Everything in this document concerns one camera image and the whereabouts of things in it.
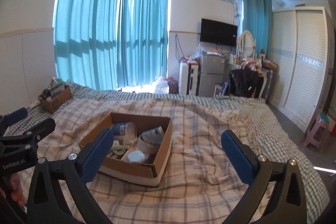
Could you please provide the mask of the person's left hand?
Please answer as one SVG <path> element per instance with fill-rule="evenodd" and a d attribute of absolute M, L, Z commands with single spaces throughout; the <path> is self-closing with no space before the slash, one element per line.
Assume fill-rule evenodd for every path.
<path fill-rule="evenodd" d="M 12 200 L 23 208 L 25 204 L 25 196 L 23 195 L 21 177 L 19 173 L 14 173 L 9 177 L 9 192 Z"/>

